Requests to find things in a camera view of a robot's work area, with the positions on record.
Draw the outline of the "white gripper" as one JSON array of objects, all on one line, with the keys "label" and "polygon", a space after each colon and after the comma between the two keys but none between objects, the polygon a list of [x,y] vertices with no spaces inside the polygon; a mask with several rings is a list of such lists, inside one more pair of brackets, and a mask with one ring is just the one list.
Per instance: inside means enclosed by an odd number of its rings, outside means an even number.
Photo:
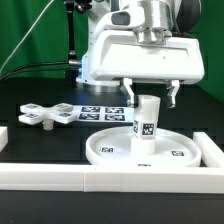
[{"label": "white gripper", "polygon": [[122,9],[89,22],[87,74],[95,81],[122,80],[127,106],[136,108],[132,80],[167,82],[167,105],[174,108],[180,82],[204,76],[199,43],[172,35],[169,9]]}]

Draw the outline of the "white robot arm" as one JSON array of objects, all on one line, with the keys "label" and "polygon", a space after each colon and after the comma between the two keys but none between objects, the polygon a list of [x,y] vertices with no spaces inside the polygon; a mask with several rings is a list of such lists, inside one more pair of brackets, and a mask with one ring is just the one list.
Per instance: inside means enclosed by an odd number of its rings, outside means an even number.
[{"label": "white robot arm", "polygon": [[199,42],[189,35],[200,15],[201,0],[93,0],[76,81],[99,92],[121,88],[131,107],[140,100],[133,83],[165,84],[174,107],[179,86],[204,76]]}]

